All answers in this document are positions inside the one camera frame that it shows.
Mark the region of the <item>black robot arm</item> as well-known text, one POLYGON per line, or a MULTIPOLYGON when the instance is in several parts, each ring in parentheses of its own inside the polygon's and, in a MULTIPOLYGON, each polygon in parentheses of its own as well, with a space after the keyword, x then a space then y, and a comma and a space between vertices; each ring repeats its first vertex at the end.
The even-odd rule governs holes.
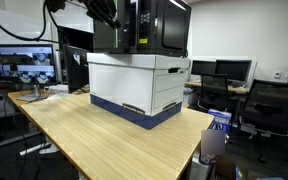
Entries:
MULTIPOLYGON (((64 10, 69 0, 46 0, 47 8, 56 13, 64 10)), ((112 29, 119 29, 121 23, 117 19, 117 8, 114 0, 77 0, 87 9, 86 15, 95 21, 105 23, 112 29)))

